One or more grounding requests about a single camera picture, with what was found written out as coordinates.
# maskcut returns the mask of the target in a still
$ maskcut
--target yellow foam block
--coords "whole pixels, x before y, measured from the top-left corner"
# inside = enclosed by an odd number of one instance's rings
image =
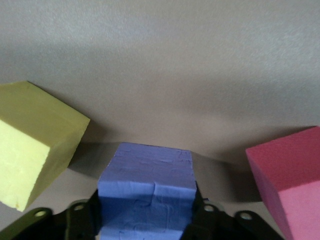
[[[0,201],[27,208],[68,167],[89,121],[27,81],[0,85]]]

